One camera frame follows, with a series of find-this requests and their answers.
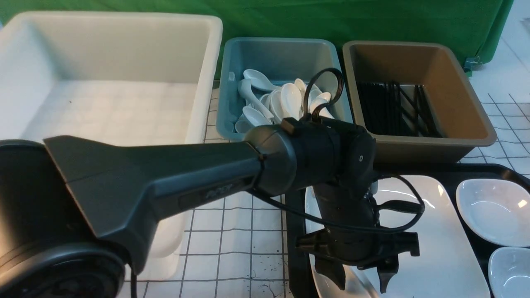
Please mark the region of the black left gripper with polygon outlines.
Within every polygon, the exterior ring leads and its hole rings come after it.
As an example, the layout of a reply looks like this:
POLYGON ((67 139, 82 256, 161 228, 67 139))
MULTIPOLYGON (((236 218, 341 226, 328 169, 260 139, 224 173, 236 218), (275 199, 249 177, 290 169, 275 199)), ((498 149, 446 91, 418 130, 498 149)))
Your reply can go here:
POLYGON ((340 290, 346 287, 343 264, 376 266, 379 291, 386 293, 390 279, 399 271, 399 254, 420 254, 418 234, 407 231, 420 219, 420 196, 410 183, 406 185, 417 202, 390 200, 377 204, 370 191, 360 194, 333 183, 315 185, 313 194, 323 228, 297 238, 296 248, 314 255, 316 272, 340 290), (380 211, 413 214, 413 218, 403 226, 386 228, 380 224, 380 211))

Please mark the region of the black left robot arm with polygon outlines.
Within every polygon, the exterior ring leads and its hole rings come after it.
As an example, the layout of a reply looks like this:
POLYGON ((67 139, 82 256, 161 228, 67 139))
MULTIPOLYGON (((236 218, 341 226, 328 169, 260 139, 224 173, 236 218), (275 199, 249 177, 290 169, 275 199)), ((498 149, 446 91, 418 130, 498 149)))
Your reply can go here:
POLYGON ((254 127, 237 143, 116 147, 64 135, 1 141, 2 298, 115 298, 131 269, 131 296, 159 223, 246 191, 324 225, 296 238, 316 271, 344 289, 343 265, 376 268, 386 292, 399 254, 420 254, 409 232, 418 202, 377 204, 375 140, 326 117, 254 127))

